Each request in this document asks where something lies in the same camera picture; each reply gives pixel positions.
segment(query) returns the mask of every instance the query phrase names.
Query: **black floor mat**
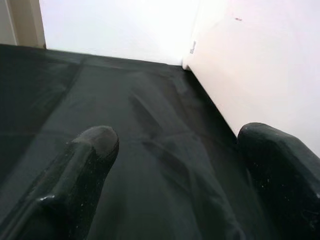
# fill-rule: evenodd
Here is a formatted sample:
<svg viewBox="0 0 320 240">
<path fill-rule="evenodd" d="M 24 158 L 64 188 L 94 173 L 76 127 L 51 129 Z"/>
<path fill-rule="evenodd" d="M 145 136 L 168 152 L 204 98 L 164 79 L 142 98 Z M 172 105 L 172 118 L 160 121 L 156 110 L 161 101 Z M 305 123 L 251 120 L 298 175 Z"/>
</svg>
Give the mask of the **black floor mat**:
<svg viewBox="0 0 320 240">
<path fill-rule="evenodd" d="M 0 220 L 66 142 L 120 150 L 88 239 L 276 239 L 236 138 L 179 66 L 0 45 Z"/>
</svg>

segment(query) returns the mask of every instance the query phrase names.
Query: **floor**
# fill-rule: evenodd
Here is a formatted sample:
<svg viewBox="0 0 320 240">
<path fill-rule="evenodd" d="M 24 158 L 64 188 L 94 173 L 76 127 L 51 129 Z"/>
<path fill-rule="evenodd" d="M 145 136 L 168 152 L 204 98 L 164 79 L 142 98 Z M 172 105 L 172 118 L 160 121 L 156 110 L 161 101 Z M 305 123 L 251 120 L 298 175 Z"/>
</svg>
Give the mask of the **floor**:
<svg viewBox="0 0 320 240">
<path fill-rule="evenodd" d="M 236 137 L 180 66 L 0 45 L 0 221 L 66 143 L 112 126 L 88 239 L 276 239 Z"/>
</svg>

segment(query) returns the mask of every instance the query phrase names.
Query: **dark floor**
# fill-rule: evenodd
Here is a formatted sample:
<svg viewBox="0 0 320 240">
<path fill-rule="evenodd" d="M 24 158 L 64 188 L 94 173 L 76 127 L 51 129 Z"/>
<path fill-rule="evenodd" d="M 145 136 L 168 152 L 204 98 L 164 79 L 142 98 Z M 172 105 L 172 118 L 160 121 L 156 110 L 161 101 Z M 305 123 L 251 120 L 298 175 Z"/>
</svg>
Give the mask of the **dark floor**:
<svg viewBox="0 0 320 240">
<path fill-rule="evenodd" d="M 236 138 L 179 66 L 0 45 L 0 221 L 84 130 L 120 150 L 88 239 L 275 239 Z"/>
</svg>

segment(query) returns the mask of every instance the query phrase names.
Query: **white wall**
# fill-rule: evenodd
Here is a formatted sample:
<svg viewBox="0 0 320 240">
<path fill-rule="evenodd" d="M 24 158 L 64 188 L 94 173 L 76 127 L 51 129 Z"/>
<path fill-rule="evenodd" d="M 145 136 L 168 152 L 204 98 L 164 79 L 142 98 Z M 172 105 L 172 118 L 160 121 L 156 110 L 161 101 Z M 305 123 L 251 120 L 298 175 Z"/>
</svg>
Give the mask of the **white wall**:
<svg viewBox="0 0 320 240">
<path fill-rule="evenodd" d="M 49 49 L 180 65 L 199 0 L 40 0 Z"/>
<path fill-rule="evenodd" d="M 17 45 L 7 0 L 0 0 L 0 44 Z"/>
<path fill-rule="evenodd" d="M 320 156 L 320 1 L 203 0 L 201 10 L 184 66 L 233 132 L 266 123 Z"/>
</svg>

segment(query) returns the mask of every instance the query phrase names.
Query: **black mat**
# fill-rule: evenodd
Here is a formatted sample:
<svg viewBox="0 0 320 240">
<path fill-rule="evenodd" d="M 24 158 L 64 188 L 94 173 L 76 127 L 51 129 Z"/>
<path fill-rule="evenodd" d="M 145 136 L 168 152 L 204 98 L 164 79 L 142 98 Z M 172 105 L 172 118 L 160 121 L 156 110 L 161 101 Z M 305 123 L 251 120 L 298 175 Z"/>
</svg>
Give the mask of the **black mat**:
<svg viewBox="0 0 320 240">
<path fill-rule="evenodd" d="M 88 239 L 277 239 L 236 138 L 179 66 L 0 45 L 0 220 L 67 141 L 120 150 Z"/>
</svg>

